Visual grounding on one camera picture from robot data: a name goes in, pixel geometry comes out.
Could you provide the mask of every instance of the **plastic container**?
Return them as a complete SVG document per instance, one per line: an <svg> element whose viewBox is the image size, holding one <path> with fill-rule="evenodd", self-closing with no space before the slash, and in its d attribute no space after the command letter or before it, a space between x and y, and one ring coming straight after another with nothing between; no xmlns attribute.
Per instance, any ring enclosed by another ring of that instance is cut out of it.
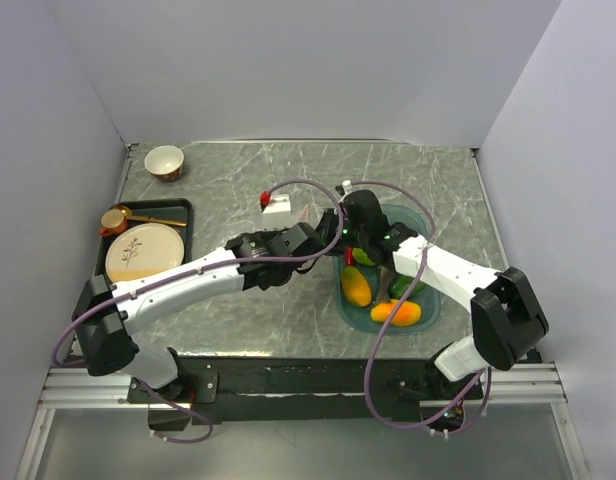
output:
<svg viewBox="0 0 616 480"><path fill-rule="evenodd" d="M426 223L415 211L399 205L382 205L381 209L388 218L388 222L402 222L419 234L426 235L428 233ZM344 258L335 258L333 264L335 297L339 315L341 315L341 318L343 318L348 325L356 330L367 333L378 333L383 323L373 322L370 318L372 305L365 308L355 307L348 302L343 293L339 277L341 276L341 271L346 266ZM358 268L363 276L366 277L366 280L368 280L372 288L373 298L375 298L379 287L378 267L366 267L359 264L355 265L355 267ZM410 297L408 300L421 306L421 320L410 327L390 326L386 331L386 335L410 335L422 332L434 325L439 318L439 314L441 313L441 297L439 292L434 288L426 285L421 292Z"/></svg>

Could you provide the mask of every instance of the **small cup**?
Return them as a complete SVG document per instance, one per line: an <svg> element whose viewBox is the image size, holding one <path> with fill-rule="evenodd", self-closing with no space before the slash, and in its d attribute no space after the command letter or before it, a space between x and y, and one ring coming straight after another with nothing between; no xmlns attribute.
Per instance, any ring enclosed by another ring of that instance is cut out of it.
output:
<svg viewBox="0 0 616 480"><path fill-rule="evenodd" d="M128 219L121 210L113 208L101 216L99 235L109 237L119 235L128 228Z"/></svg>
<svg viewBox="0 0 616 480"><path fill-rule="evenodd" d="M172 145L157 147L148 152L144 166L158 180L174 182L184 170L184 152Z"/></svg>

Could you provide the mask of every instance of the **white backdrop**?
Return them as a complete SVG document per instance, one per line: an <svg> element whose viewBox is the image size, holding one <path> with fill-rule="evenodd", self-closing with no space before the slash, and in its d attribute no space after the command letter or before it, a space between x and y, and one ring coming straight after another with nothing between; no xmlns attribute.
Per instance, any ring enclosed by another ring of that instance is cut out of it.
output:
<svg viewBox="0 0 616 480"><path fill-rule="evenodd" d="M124 147L40 0L0 0L0 479L92 272Z"/></svg>
<svg viewBox="0 0 616 480"><path fill-rule="evenodd" d="M480 146L559 0L47 0L126 142Z"/></svg>
<svg viewBox="0 0 616 480"><path fill-rule="evenodd" d="M479 154L593 476L616 479L616 0L564 0Z"/></svg>

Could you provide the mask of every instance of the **gray marble surface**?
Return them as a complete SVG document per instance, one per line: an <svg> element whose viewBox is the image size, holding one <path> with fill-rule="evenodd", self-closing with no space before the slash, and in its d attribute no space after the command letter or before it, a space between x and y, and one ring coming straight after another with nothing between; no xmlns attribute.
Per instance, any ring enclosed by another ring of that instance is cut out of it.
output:
<svg viewBox="0 0 616 480"><path fill-rule="evenodd" d="M437 223L435 243L475 263L503 268L495 231L468 149L367 143L193 143L178 145L185 174L175 183L155 181L144 169L157 145L140 144L122 200L185 197L195 208L193 258L228 238L252 231L260 193L276 182L309 177L334 187L345 179L376 179L407 188ZM400 194L373 188L382 203L412 205ZM329 200L307 186L288 187L293 207L308 205L315 225ZM182 355L367 357L375 336L353 330L335 305L332 259L309 275L267 292L216 297L163 318L147 331ZM427 358L470 332L466 311L442 296L441 316L425 332L390 336L384 358Z"/></svg>

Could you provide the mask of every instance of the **plate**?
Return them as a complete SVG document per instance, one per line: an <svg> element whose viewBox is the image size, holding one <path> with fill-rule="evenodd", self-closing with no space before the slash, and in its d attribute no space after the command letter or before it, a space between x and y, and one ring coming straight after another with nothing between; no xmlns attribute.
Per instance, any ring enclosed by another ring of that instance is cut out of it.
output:
<svg viewBox="0 0 616 480"><path fill-rule="evenodd" d="M146 223L126 230L110 245L106 274L113 282L149 277L181 265L184 242L172 228Z"/></svg>

